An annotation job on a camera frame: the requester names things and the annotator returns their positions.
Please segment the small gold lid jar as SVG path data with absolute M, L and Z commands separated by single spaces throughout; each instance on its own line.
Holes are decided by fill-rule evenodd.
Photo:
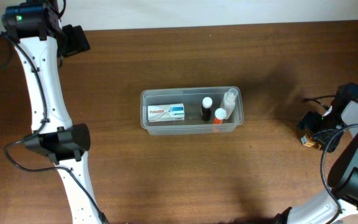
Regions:
M 308 133 L 305 134 L 302 138 L 301 138 L 301 143 L 302 145 L 306 146 L 306 147 L 313 147 L 316 145 L 316 142 L 314 141 L 314 139 L 312 138 L 312 134 Z

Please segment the white spray bottle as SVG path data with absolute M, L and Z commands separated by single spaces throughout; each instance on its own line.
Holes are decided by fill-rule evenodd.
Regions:
M 229 119 L 234 108 L 236 107 L 236 99 L 238 97 L 238 90 L 235 88 L 229 89 L 223 96 L 220 107 L 226 111 L 225 119 Z

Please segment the orange tube white cap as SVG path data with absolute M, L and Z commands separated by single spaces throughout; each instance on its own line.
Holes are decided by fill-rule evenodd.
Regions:
M 218 108 L 214 112 L 214 121 L 213 124 L 222 124 L 227 116 L 227 112 L 224 108 Z

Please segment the black bottle white cap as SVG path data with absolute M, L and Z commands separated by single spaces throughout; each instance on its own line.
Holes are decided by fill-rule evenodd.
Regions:
M 201 104 L 201 119 L 203 121 L 210 120 L 212 105 L 213 105 L 213 100 L 210 97 L 203 98 L 202 104 Z

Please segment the white Panadol medicine box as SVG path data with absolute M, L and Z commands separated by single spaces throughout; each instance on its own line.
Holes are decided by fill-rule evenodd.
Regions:
M 147 112 L 148 122 L 151 123 L 185 119 L 185 106 L 183 103 L 148 106 Z

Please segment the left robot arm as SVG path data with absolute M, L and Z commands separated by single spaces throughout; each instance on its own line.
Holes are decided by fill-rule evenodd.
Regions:
M 32 109 L 31 134 L 4 147 L 4 154 L 24 170 L 8 150 L 18 144 L 49 159 L 62 179 L 73 223 L 107 223 L 96 203 L 88 170 L 90 131 L 73 124 L 63 99 L 58 66 L 64 58 L 86 52 L 90 45 L 81 26 L 61 25 L 64 11 L 56 1 L 25 1 L 2 15 L 5 38 L 14 46 L 25 73 Z

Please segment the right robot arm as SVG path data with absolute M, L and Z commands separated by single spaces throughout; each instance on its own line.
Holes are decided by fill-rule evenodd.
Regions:
M 307 133 L 304 146 L 322 150 L 320 176 L 324 190 L 299 207 L 289 207 L 274 223 L 337 223 L 358 214 L 358 85 L 338 87 L 325 114 L 309 111 L 298 123 Z

